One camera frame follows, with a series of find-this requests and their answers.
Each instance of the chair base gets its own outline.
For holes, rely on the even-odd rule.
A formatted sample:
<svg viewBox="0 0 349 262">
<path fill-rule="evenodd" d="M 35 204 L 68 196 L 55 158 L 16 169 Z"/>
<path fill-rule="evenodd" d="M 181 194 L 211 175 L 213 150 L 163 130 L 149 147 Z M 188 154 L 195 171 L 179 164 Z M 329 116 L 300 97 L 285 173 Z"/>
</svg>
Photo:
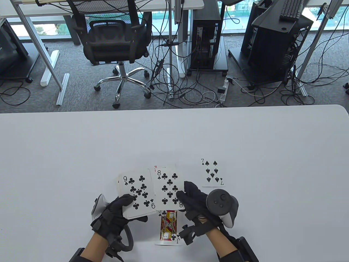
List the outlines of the chair base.
<svg viewBox="0 0 349 262">
<path fill-rule="evenodd" d="M 113 103 L 113 108 L 117 109 L 120 107 L 120 98 L 121 98 L 121 90 L 125 84 L 125 82 L 131 82 L 143 89 L 144 97 L 149 99 L 151 97 L 151 90 L 150 88 L 144 84 L 141 81 L 138 81 L 136 79 L 131 78 L 134 74 L 144 71 L 144 77 L 149 78 L 149 73 L 146 71 L 143 67 L 138 67 L 128 73 L 125 71 L 125 66 L 123 61 L 118 61 L 118 65 L 114 67 L 113 74 L 116 76 L 114 77 L 107 77 L 104 79 L 99 80 L 99 82 L 94 86 L 95 91 L 101 90 L 101 84 L 105 82 L 112 82 L 112 81 L 120 81 L 118 88 L 116 89 L 115 94 L 115 102 Z"/>
</svg>

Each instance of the desk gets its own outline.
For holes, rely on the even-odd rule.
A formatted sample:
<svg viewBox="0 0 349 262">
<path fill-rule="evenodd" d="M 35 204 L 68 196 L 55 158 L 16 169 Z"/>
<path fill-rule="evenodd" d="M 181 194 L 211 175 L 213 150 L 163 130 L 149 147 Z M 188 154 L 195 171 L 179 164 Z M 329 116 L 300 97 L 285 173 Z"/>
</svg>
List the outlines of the desk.
<svg viewBox="0 0 349 262">
<path fill-rule="evenodd" d="M 183 6 L 184 17 L 183 21 L 184 23 L 180 23 L 179 25 L 179 38 L 183 39 L 184 33 L 187 33 L 187 24 L 188 24 L 188 10 L 192 9 L 202 9 L 203 8 L 203 1 L 202 0 L 186 0 Z M 152 0 L 145 4 L 144 1 L 140 1 L 140 11 L 142 12 L 149 12 L 149 11 L 162 11 L 166 9 L 166 2 L 165 0 Z M 44 72 L 43 78 L 41 80 L 42 86 L 47 86 L 51 77 L 51 74 L 53 75 L 57 85 L 60 88 L 60 95 L 57 100 L 57 105 L 61 105 L 64 97 L 64 92 L 68 83 L 69 74 L 66 73 L 63 79 L 63 82 L 61 83 L 57 74 L 54 71 L 54 66 L 57 62 L 59 51 L 54 50 L 52 52 L 52 55 L 49 56 L 48 52 L 46 51 L 44 44 L 42 43 L 38 33 L 36 32 L 36 29 L 34 28 L 34 25 L 32 21 L 30 20 L 30 16 L 52 16 L 52 15 L 70 15 L 69 12 L 66 12 L 58 7 L 52 6 L 52 5 L 44 5 L 44 6 L 37 6 L 34 0 L 1 0 L 0 1 L 0 17 L 15 17 L 19 16 L 21 18 L 21 21 L 23 22 L 26 30 L 28 31 L 28 34 L 30 38 L 32 39 L 33 43 L 35 44 L 36 48 L 38 49 L 40 56 L 44 60 L 47 68 Z M 183 44 L 180 44 L 178 48 L 176 48 L 176 51 L 179 55 L 183 53 Z M 182 63 L 181 58 L 178 60 L 178 67 L 180 67 Z"/>
<path fill-rule="evenodd" d="M 118 173 L 208 155 L 231 163 L 224 189 L 239 211 L 229 231 L 245 236 L 260 262 L 348 260 L 341 106 L 0 114 L 0 126 L 2 261 L 69 261 L 92 235 L 94 199 Z M 205 237 L 155 246 L 154 219 L 129 224 L 135 245 L 121 254 L 126 262 L 217 261 Z"/>
</svg>

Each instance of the black keyboard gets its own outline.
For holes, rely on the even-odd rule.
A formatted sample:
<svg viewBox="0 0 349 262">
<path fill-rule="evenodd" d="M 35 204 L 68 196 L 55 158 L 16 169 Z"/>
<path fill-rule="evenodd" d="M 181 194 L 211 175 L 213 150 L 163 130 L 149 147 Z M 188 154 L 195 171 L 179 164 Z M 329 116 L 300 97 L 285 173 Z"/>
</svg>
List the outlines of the black keyboard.
<svg viewBox="0 0 349 262">
<path fill-rule="evenodd" d="M 285 0 L 280 19 L 297 21 L 303 10 L 303 0 Z"/>
</svg>

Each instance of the computer tower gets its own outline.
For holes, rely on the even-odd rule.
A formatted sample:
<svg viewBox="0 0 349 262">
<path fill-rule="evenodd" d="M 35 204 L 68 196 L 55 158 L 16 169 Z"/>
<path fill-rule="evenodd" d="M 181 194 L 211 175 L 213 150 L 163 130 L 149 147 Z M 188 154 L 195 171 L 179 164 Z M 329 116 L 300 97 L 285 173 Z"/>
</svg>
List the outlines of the computer tower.
<svg viewBox="0 0 349 262">
<path fill-rule="evenodd" d="M 17 46 L 7 30 L 6 25 L 0 27 L 0 74 L 20 59 Z"/>
<path fill-rule="evenodd" d="M 213 69 L 215 55 L 220 44 L 218 26 L 221 15 L 216 0 L 203 0 L 203 9 L 192 10 L 189 36 L 188 55 L 191 54 L 188 68 Z"/>
<path fill-rule="evenodd" d="M 251 85 L 286 82 L 313 24 L 302 15 L 295 22 L 281 21 L 284 0 L 266 2 L 253 3 L 241 50 L 229 50 Z"/>
</svg>

